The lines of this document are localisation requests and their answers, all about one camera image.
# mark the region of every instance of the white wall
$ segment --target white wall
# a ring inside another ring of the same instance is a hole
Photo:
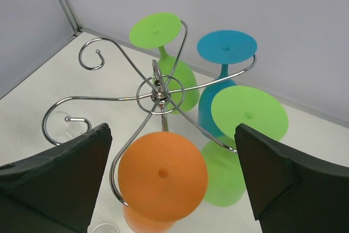
[[[0,98],[72,34],[57,0],[0,0]]]
[[[197,41],[236,29],[258,42],[258,64],[238,81],[349,121],[349,0],[71,0],[83,26],[128,41],[140,18],[159,11],[189,25],[183,59],[211,72]],[[177,41],[169,50],[174,53]]]

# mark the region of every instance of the curled metal hook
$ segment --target curled metal hook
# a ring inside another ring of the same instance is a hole
[[[53,139],[50,135],[49,132],[47,131],[47,120],[49,119],[50,114],[61,104],[70,101],[70,100],[101,100],[101,101],[128,101],[128,100],[140,100],[143,98],[148,98],[150,97],[152,94],[145,94],[145,95],[139,95],[138,98],[137,97],[126,97],[126,98],[108,98],[108,97],[85,97],[85,96],[75,96],[75,97],[67,97],[67,98],[63,98],[60,101],[54,103],[44,114],[43,117],[43,121],[41,122],[41,131],[43,132],[43,135],[45,137],[45,139],[55,145],[55,146],[59,146],[60,144],[62,144],[61,142]],[[87,119],[87,118],[83,118],[83,117],[65,117],[64,120],[66,122],[70,122],[70,121],[75,121],[75,122],[84,122],[87,126],[87,130],[91,129],[91,122]]]
[[[131,58],[126,54],[126,52],[123,50],[123,48],[122,48],[118,43],[116,43],[114,40],[109,39],[109,38],[95,38],[95,39],[92,39],[92,40],[86,42],[86,43],[84,44],[84,46],[82,46],[82,48],[81,48],[80,51],[79,51],[79,63],[80,63],[80,65],[81,65],[83,68],[85,68],[85,69],[87,69],[87,70],[98,70],[98,69],[100,69],[100,68],[102,68],[102,67],[104,66],[104,64],[105,64],[105,59],[104,59],[104,57],[103,57],[103,55],[102,55],[102,52],[101,52],[99,49],[96,50],[96,54],[99,56],[99,58],[100,58],[100,60],[101,60],[101,63],[100,63],[98,66],[93,67],[93,68],[92,68],[92,67],[89,67],[89,66],[85,65],[85,63],[84,63],[83,60],[82,60],[82,53],[84,52],[84,50],[85,50],[90,44],[92,44],[92,43],[94,43],[94,42],[96,42],[96,41],[101,41],[101,40],[109,41],[109,42],[113,43],[113,44],[120,50],[120,52],[122,53],[122,55],[127,59],[127,61],[130,63],[130,65],[133,67],[133,69],[139,74],[139,76],[140,76],[141,78],[143,78],[143,80],[147,80],[147,78],[143,75],[143,73],[139,70],[139,68],[135,65],[135,63],[133,63],[133,61],[132,61]],[[152,88],[154,88],[154,85],[153,85],[151,82],[147,81],[147,83],[148,83],[148,85],[150,85]]]

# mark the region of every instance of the wine glass stem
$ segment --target wine glass stem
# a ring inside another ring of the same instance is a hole
[[[228,76],[228,65],[227,64],[222,64],[221,70],[220,70],[220,75],[218,79],[222,79],[224,77]]]
[[[158,47],[158,49],[160,51],[160,59],[164,59],[165,57],[168,56],[164,46],[160,46]]]

